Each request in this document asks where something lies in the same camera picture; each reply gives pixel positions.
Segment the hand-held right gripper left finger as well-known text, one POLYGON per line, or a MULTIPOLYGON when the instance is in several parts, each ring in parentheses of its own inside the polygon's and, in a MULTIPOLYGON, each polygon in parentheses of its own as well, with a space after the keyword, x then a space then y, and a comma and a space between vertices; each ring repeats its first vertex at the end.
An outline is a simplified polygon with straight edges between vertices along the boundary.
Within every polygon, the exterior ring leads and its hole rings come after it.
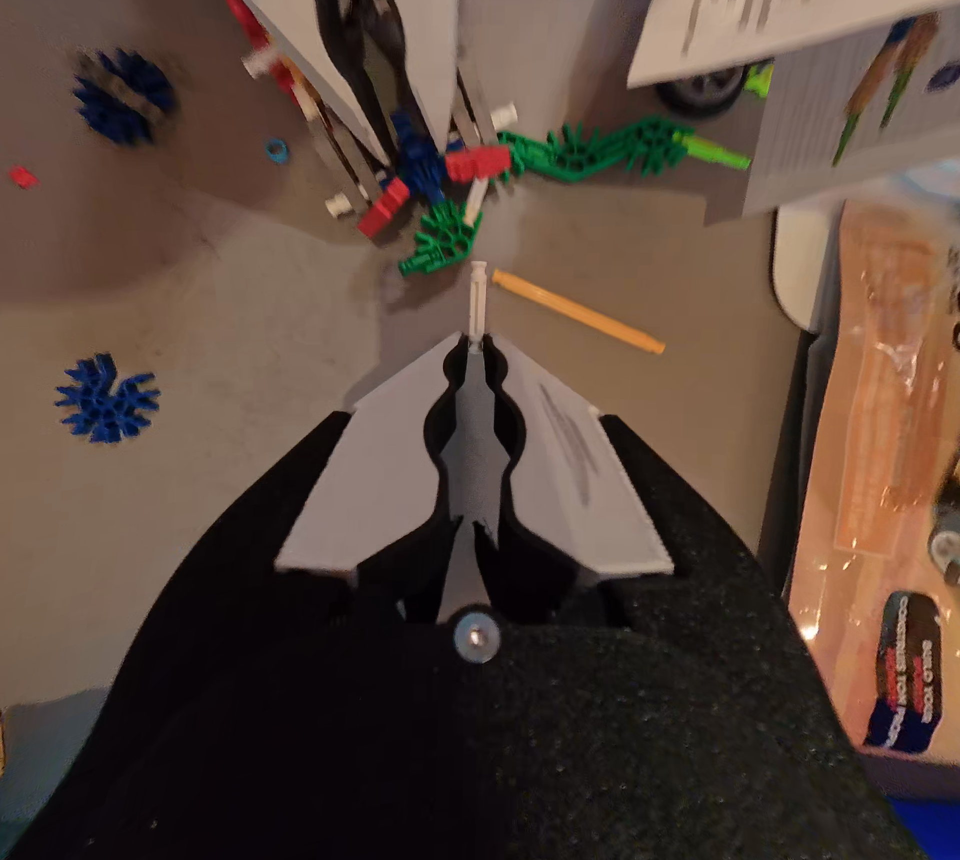
POLYGON ((469 341, 445 338, 361 398, 274 565, 346 578, 392 544, 449 517, 445 450, 469 341))

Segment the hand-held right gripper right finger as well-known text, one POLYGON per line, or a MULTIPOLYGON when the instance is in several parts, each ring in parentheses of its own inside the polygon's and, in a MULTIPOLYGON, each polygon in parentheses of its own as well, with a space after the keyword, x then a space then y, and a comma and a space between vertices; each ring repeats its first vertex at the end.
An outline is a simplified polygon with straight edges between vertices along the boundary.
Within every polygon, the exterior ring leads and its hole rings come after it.
POLYGON ((588 399, 498 335, 483 338, 482 456, 494 536, 526 530, 590 580, 670 576, 674 560, 588 399))

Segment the blue red toy model core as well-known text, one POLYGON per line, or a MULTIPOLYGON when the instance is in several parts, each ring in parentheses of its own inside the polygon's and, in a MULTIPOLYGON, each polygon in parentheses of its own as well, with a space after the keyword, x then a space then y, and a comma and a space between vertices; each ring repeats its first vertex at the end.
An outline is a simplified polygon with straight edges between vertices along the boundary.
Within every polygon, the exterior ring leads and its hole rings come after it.
POLYGON ((358 231, 377 239, 413 200, 427 210, 414 232, 413 252, 397 264, 402 278, 427 276, 465 261, 474 250, 490 182, 513 166, 508 143, 467 147, 462 140, 440 153, 433 141, 417 133, 410 117, 391 115, 398 141, 398 164, 391 178, 360 218, 358 231))

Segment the short white rod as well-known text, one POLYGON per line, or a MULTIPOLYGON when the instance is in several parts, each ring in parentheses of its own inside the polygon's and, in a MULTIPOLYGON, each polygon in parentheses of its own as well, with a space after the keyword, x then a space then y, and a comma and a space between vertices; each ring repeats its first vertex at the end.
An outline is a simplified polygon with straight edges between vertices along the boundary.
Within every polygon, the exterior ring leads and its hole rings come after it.
POLYGON ((488 274, 487 263, 472 261, 469 282, 469 349, 478 352, 486 335, 488 274))

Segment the blue grey snowflake connector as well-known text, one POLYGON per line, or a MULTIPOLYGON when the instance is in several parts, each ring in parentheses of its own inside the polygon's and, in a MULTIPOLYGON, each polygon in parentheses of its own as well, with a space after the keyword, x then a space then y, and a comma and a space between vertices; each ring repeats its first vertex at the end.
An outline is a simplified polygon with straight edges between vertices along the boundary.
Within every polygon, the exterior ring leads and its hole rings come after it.
POLYGON ((115 146, 152 145, 178 108, 169 78, 135 51, 79 51, 74 77, 79 116, 115 146))

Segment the long yellow rod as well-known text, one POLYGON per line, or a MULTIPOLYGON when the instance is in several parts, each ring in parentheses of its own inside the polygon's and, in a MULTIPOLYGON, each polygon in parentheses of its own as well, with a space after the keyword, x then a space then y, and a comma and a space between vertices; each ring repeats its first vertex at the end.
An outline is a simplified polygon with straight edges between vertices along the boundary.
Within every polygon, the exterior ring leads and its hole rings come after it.
POLYGON ((491 281, 501 290, 644 353, 659 356, 666 350, 666 345, 662 341, 642 330, 606 314, 598 313, 555 292, 545 290, 507 271, 495 269, 491 275, 491 281))

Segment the grey wheel with black tyre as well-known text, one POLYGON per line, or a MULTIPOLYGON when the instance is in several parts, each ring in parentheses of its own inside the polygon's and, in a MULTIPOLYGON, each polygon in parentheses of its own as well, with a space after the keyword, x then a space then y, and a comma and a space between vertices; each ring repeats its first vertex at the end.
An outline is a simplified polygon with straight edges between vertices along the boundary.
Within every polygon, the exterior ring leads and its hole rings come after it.
POLYGON ((725 114, 743 94, 751 66, 731 67, 654 85, 664 108, 675 117, 705 121, 725 114))

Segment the white book stand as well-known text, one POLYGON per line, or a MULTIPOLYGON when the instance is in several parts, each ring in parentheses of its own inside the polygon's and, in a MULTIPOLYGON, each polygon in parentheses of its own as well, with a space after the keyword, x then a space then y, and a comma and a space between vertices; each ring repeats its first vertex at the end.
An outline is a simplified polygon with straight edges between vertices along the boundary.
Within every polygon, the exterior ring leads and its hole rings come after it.
POLYGON ((844 205, 841 197, 814 196, 781 205, 774 216, 774 299, 795 326, 813 336, 822 332, 831 301, 844 205))

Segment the light green rod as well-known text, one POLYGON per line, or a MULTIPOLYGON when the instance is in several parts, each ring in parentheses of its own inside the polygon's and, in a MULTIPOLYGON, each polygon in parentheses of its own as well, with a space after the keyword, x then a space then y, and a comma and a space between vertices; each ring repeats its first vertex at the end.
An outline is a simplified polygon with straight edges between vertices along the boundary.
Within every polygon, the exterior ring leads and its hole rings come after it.
POLYGON ((687 157, 694 160, 737 171, 748 171, 751 168, 750 156, 729 150, 694 133, 676 131, 673 140, 683 149, 687 157))

